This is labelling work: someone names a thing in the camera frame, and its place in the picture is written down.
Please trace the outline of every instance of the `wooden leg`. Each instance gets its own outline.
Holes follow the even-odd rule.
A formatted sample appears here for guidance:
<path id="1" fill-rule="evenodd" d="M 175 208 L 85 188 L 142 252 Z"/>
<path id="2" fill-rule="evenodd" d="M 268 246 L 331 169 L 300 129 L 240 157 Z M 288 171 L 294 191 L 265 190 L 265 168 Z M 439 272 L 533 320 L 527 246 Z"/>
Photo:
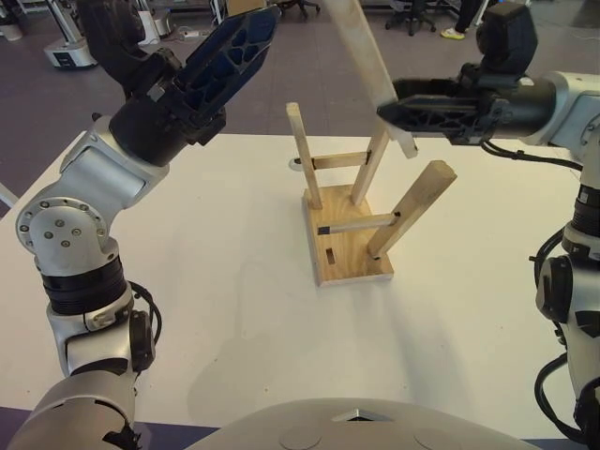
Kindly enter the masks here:
<path id="1" fill-rule="evenodd" d="M 399 215 L 396 222 L 389 227 L 380 228 L 368 241 L 368 254 L 372 258 L 385 256 L 387 250 L 423 216 L 456 179 L 457 175 L 444 161 L 429 162 L 394 208 L 393 213 Z"/>
<path id="2" fill-rule="evenodd" d="M 341 40 L 350 54 L 356 70 L 375 109 L 398 100 L 375 37 L 368 26 L 358 0 L 324 0 Z M 416 156 L 417 149 L 411 133 L 386 125 L 389 135 L 402 147 L 407 158 Z"/>
<path id="3" fill-rule="evenodd" d="M 368 187 L 371 186 L 373 176 L 379 167 L 379 163 L 382 160 L 383 152 L 385 147 L 390 142 L 389 134 L 387 134 L 387 127 L 381 119 L 377 119 L 377 126 L 370 142 L 368 143 L 368 161 L 367 164 L 361 166 L 354 181 L 352 187 L 352 203 L 360 204 L 365 195 L 367 194 Z"/>
<path id="4" fill-rule="evenodd" d="M 285 111 L 288 114 L 288 119 L 290 119 L 292 133 L 296 139 L 296 146 L 298 147 L 298 154 L 300 155 L 300 162 L 302 163 L 302 170 L 307 179 L 308 191 L 310 192 L 310 206 L 315 209 L 322 209 L 323 203 L 321 202 L 321 195 L 319 194 L 319 185 L 317 184 L 315 168 L 312 164 L 310 151 L 308 150 L 307 134 L 304 130 L 304 124 L 302 123 L 300 107 L 297 103 L 287 103 Z"/>

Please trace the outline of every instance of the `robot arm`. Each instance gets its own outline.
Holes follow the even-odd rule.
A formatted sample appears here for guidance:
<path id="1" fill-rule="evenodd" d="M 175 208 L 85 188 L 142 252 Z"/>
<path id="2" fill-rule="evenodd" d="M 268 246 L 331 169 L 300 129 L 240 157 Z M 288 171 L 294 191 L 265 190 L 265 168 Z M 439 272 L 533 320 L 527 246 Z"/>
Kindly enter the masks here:
<path id="1" fill-rule="evenodd" d="M 124 277 L 111 225 L 167 175 L 188 143 L 206 144 L 223 129 L 224 105 L 263 65 L 279 16 L 268 7 L 227 19 L 182 67 L 167 49 L 147 54 L 137 46 L 143 27 L 127 1 L 82 0 L 78 10 L 92 54 L 127 101 L 114 117 L 96 117 L 58 181 L 17 220 L 50 299 L 66 378 L 40 401 L 11 450 L 137 448 L 133 385 L 154 360 L 156 337 L 152 312 L 134 309 L 132 286 L 140 288 Z"/>
<path id="2" fill-rule="evenodd" d="M 409 131 L 441 133 L 451 143 L 485 146 L 500 134 L 530 145 L 565 147 L 582 161 L 575 214 L 559 235 L 567 254 L 538 262 L 536 304 L 559 327 L 567 350 L 577 399 L 575 419 L 581 428 L 581 433 L 569 437 L 596 449 L 600 444 L 600 77 L 551 72 L 541 79 L 526 78 L 537 45 L 529 10 L 502 3 L 489 8 L 484 20 L 477 30 L 484 54 L 480 65 L 465 64 L 456 80 L 396 81 L 398 101 L 381 106 L 378 115 Z"/>

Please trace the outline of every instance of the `chair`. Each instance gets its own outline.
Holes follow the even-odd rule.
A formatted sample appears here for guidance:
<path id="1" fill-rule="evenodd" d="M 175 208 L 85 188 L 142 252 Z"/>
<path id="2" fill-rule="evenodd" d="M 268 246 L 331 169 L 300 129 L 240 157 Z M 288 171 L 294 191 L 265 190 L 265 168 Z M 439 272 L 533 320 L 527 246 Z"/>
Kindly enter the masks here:
<path id="1" fill-rule="evenodd" d="M 302 11 L 302 15 L 305 19 L 308 18 L 308 11 L 306 7 L 312 7 L 317 10 L 317 14 L 321 12 L 321 7 L 314 2 L 309 2 L 308 0 L 286 0 L 284 2 L 276 2 L 279 9 L 281 9 L 281 13 L 285 13 L 287 9 L 290 9 L 294 6 L 299 6 Z"/>
<path id="2" fill-rule="evenodd" d="M 412 2 L 408 3 L 404 1 L 391 0 L 390 7 L 392 7 L 394 10 L 394 15 L 385 23 L 386 30 L 389 30 L 395 25 L 401 25 L 405 21 L 408 21 L 409 36 L 414 36 L 414 23 L 418 23 L 420 28 L 421 24 L 425 22 L 429 25 L 429 31 L 431 33 L 435 33 L 437 31 L 435 22 L 426 14 L 427 0 L 413 0 Z"/>

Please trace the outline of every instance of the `white tabletop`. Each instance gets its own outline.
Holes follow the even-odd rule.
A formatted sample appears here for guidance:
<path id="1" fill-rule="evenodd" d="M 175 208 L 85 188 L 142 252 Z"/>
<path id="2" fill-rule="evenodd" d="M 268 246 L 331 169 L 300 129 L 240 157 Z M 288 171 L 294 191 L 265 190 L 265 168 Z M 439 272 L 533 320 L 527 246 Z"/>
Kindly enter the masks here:
<path id="1" fill-rule="evenodd" d="M 364 151 L 368 138 L 309 138 L 313 154 Z M 515 147 L 517 142 L 502 142 Z M 571 216 L 566 169 L 419 139 L 391 143 L 367 198 L 387 213 L 432 159 L 457 181 L 390 251 L 391 281 L 317 288 L 292 137 L 219 135 L 188 148 L 112 235 L 128 279 L 164 316 L 157 360 L 139 381 L 136 419 L 223 426 L 299 398 L 387 398 L 429 406 L 519 438 L 560 433 L 533 381 L 562 352 L 534 303 L 528 257 Z M 61 378 L 17 211 L 56 178 L 59 160 L 0 221 L 0 405 L 35 407 Z M 323 186 L 356 169 L 320 171 Z M 547 384 L 568 419 L 566 369 Z"/>

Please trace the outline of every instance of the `person's foot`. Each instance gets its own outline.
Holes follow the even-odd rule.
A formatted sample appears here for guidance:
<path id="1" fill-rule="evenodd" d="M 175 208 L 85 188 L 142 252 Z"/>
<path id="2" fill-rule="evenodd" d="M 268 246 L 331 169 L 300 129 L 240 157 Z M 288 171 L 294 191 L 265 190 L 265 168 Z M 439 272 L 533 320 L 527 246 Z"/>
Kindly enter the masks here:
<path id="1" fill-rule="evenodd" d="M 462 39 L 465 38 L 465 34 L 464 33 L 459 33 L 454 28 L 448 28 L 447 30 L 443 30 L 440 33 L 440 35 L 442 36 L 442 38 L 454 39 L 454 40 L 462 40 Z"/>

